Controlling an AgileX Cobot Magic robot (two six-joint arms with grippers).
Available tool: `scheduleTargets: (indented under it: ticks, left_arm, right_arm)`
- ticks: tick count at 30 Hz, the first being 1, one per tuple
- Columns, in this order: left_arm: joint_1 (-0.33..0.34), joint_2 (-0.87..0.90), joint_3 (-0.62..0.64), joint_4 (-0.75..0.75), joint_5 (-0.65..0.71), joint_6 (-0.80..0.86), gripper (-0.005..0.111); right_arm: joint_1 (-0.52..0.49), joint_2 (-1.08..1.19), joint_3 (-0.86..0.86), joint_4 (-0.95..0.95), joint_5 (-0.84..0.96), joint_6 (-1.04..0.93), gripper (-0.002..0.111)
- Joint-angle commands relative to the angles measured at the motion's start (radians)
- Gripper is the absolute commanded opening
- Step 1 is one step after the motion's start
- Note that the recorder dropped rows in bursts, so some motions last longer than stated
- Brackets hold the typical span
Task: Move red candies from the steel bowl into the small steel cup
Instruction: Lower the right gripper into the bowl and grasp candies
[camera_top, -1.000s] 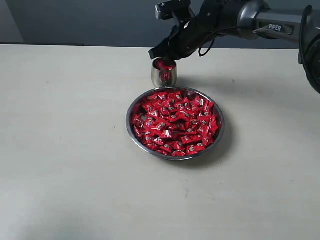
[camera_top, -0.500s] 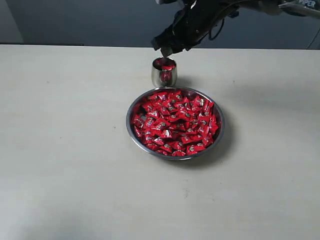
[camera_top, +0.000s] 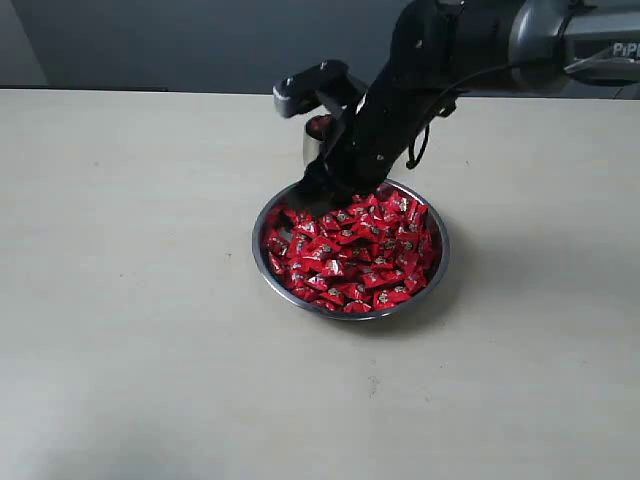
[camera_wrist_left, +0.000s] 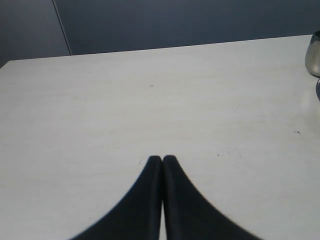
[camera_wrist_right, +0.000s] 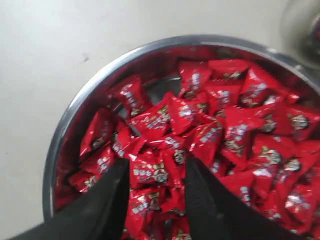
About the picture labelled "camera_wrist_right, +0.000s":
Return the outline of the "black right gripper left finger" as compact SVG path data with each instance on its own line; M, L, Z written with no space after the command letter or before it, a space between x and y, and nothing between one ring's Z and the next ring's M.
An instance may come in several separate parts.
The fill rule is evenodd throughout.
M129 161L118 159L87 193L15 240L119 240L129 201Z

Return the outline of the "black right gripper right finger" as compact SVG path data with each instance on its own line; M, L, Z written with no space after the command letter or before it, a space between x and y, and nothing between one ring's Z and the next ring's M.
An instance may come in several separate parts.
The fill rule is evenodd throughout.
M296 240L243 203L197 158L186 161L185 208L193 240Z

